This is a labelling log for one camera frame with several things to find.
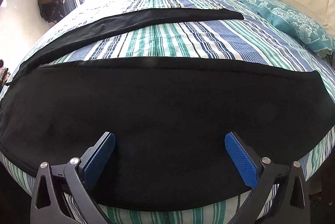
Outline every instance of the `floral pillow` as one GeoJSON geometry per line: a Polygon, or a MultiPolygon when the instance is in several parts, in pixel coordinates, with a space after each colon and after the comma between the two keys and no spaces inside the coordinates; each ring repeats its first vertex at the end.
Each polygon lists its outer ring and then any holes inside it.
{"type": "Polygon", "coordinates": [[[240,0],[275,28],[294,37],[319,57],[335,51],[334,39],[309,16],[279,0],[240,0]]]}

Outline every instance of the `white wall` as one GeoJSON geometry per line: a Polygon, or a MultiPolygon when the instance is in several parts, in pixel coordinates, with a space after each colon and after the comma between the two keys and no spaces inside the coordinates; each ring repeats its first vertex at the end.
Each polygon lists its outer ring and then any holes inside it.
{"type": "Polygon", "coordinates": [[[14,71],[35,42],[50,28],[37,0],[5,0],[0,7],[0,59],[14,71]]]}

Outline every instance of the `teal pillow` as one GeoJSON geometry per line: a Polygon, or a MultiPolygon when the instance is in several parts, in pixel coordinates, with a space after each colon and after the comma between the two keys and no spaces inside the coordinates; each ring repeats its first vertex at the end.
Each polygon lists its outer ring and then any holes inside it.
{"type": "Polygon", "coordinates": [[[335,51],[334,39],[309,16],[279,0],[240,0],[275,28],[300,41],[324,58],[335,51]]]}

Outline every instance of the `blue gripper pad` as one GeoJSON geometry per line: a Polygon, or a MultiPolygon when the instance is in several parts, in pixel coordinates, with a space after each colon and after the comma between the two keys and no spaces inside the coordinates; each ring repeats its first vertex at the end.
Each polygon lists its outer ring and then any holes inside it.
{"type": "Polygon", "coordinates": [[[115,135],[109,133],[96,153],[92,155],[90,161],[83,168],[82,182],[87,189],[93,187],[98,181],[103,168],[115,149],[115,144],[115,135]]]}
{"type": "Polygon", "coordinates": [[[255,189],[258,183],[257,166],[232,133],[225,136],[224,145],[244,183],[255,189]]]}

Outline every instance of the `mattress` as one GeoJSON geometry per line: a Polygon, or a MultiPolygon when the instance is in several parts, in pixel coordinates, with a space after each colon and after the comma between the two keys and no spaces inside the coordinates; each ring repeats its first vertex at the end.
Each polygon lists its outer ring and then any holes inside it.
{"type": "MultiPolygon", "coordinates": [[[[226,8],[241,12],[244,20],[215,20],[183,22],[149,26],[119,36],[95,42],[57,59],[51,64],[136,56],[169,56],[212,59],[233,59],[281,67],[293,71],[320,73],[326,90],[335,101],[335,72],[323,60],[302,47],[290,36],[278,31],[238,0],[109,0],[99,3],[84,3],[57,25],[47,31],[26,55],[28,59],[62,34],[106,16],[146,8],[226,8]]],[[[5,87],[0,99],[6,94],[5,87]]],[[[300,159],[305,178],[310,178],[330,154],[335,142],[332,128],[316,147],[300,159]]],[[[35,179],[21,171],[0,153],[12,177],[32,195],[35,179]]],[[[260,216],[265,214],[276,193],[274,186],[260,216]]],[[[113,223],[227,223],[237,212],[248,192],[237,197],[196,208],[177,212],[139,212],[101,206],[113,223]]],[[[77,220],[84,223],[71,196],[67,196],[77,220]]]]}

